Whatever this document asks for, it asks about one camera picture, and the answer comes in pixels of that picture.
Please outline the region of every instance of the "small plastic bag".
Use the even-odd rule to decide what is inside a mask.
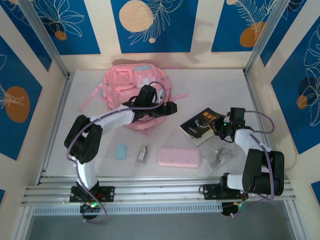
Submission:
[[[231,144],[225,144],[215,150],[212,150],[205,154],[202,159],[205,160],[212,170],[220,167],[227,162],[230,158],[236,155],[235,147]]]

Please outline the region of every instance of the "pink pencil case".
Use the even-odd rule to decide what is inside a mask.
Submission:
[[[200,152],[197,148],[162,147],[158,153],[160,166],[197,168],[200,165]]]

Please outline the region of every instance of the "cream wall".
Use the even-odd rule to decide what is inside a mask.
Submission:
[[[263,111],[275,121],[276,131],[270,135],[270,139],[273,147],[285,155],[285,172],[314,240],[320,239],[320,206],[310,184],[320,180],[320,144],[298,155],[271,81],[319,17],[319,9],[320,1],[307,0],[267,66],[264,67],[259,59],[248,75],[258,92]]]
[[[68,70],[107,69],[112,65],[142,61],[158,67],[244,68],[250,51],[211,52],[225,0],[199,0],[190,53],[121,54],[109,0],[84,0],[97,39],[100,55],[61,56]]]
[[[0,22],[0,36],[42,85],[18,160],[0,154],[0,189],[6,192],[0,207],[0,239],[7,240],[15,225],[26,186],[35,184],[65,80],[54,63],[49,72],[45,70],[1,7]]]

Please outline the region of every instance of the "black booklet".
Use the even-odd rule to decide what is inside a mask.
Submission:
[[[224,118],[226,117],[215,111],[212,111],[208,107],[194,117],[190,118],[185,123],[181,124],[180,128],[198,147],[214,135],[208,126],[208,123],[218,119],[221,116]]]

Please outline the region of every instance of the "white table surface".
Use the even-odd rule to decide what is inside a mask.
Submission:
[[[75,176],[73,164],[65,158],[64,141],[77,116],[84,114],[91,117],[106,111],[106,104],[98,101],[98,96],[102,96],[102,92],[83,112],[78,111],[95,87],[103,82],[106,72],[105,69],[75,72],[45,172],[47,176]],[[160,166],[158,150],[161,147],[194,148],[193,142],[179,126],[207,107],[221,114],[226,114],[230,107],[253,110],[243,71],[241,69],[171,69],[166,72],[171,80],[171,95],[188,93],[189,97],[176,100],[178,112],[168,116],[162,124],[155,126],[148,137],[124,126],[103,136],[99,152],[94,159],[97,175],[100,177],[207,177],[221,176],[226,172],[241,173],[246,156],[237,145],[235,145],[237,155],[214,171],[205,161],[202,161],[198,168]],[[253,129],[259,128],[255,114],[246,114],[245,120],[247,126]],[[126,160],[116,160],[117,144],[127,144]],[[141,147],[146,144],[148,144],[146,163],[139,165],[137,158]],[[204,155],[223,144],[225,144],[224,141],[214,136],[198,148]]]

